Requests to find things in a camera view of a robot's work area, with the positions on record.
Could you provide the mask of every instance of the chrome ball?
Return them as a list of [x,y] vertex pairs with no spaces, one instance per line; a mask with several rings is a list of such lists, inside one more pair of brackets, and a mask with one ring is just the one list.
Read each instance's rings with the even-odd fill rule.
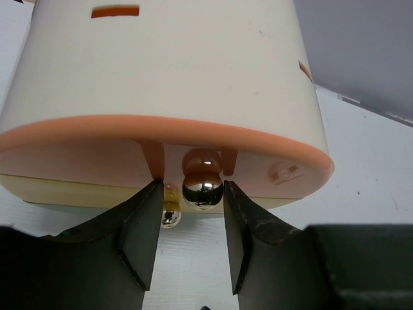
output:
[[221,156],[212,149],[192,149],[182,159],[182,171],[184,175],[194,172],[215,172],[222,170]]
[[221,201],[223,194],[224,186],[218,173],[193,172],[183,180],[182,196],[195,210],[212,209]]
[[181,207],[175,202],[165,202],[163,204],[161,228],[173,228],[181,219]]

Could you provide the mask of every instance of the reflective ball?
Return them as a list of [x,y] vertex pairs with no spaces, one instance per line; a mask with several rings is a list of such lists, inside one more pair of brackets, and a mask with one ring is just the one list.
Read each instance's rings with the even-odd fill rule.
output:
[[165,202],[163,204],[161,228],[173,228],[181,219],[181,207],[175,202]]
[[212,149],[191,149],[182,159],[184,175],[194,172],[215,172],[222,170],[221,156]]
[[179,200],[181,198],[181,195],[179,193],[179,187],[172,184],[172,183],[166,183],[164,185],[164,196],[163,196],[163,201],[164,202],[175,202],[179,203]]
[[212,209],[221,201],[223,194],[224,185],[218,173],[193,172],[183,180],[182,196],[195,210]]

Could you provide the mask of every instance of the white surface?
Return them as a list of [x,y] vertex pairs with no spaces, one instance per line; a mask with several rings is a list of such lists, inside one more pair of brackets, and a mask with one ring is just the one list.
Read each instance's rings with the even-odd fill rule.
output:
[[[11,72],[13,63],[3,55],[3,42],[0,68]],[[2,76],[2,91],[6,80]],[[310,223],[413,223],[413,129],[323,91],[318,97],[336,171],[320,191],[273,213],[299,228]],[[57,234],[99,212],[36,207],[0,190],[0,224],[38,236]],[[184,215],[178,227],[161,231],[144,309],[198,310],[202,305],[237,309],[237,299],[231,296],[223,218]]]
[[31,4],[0,1],[0,110],[25,42],[32,10]]
[[90,18],[107,4],[37,2],[1,133],[70,116],[144,115],[254,129],[327,152],[314,86],[299,67],[308,64],[293,0],[133,0],[137,17]]
[[413,1],[295,0],[317,84],[413,120]]

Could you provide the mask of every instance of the scuff mark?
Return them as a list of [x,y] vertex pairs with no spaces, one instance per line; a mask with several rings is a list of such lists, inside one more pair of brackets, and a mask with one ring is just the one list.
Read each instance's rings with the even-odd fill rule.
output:
[[222,282],[219,282],[218,284],[216,284],[216,285],[214,285],[214,287],[217,287],[217,286],[220,286],[220,285],[225,285],[225,284],[227,284],[227,283],[225,283],[224,281],[222,281]]
[[398,203],[396,202],[396,199],[394,199],[393,194],[392,194],[392,199],[393,199],[393,202],[394,202],[394,206],[395,206],[395,208],[396,208],[396,211],[398,212],[398,211],[399,211]]
[[271,223],[279,223],[281,220],[279,218],[276,219],[271,219],[271,220],[260,220],[257,224],[256,224],[256,229],[258,227],[260,227],[261,225],[266,225],[266,224],[271,224]]

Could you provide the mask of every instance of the small chrome ball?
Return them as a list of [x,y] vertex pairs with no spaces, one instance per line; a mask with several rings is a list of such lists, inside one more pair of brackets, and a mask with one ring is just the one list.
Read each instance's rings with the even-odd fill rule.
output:
[[216,150],[194,148],[187,152],[182,159],[184,175],[193,172],[215,172],[222,170],[221,156]]
[[221,201],[223,193],[224,186],[218,173],[193,172],[183,180],[182,196],[195,210],[212,209]]
[[172,183],[165,183],[163,201],[179,203],[180,198],[179,187]]
[[181,219],[181,207],[175,202],[165,202],[163,204],[161,228],[173,228]]

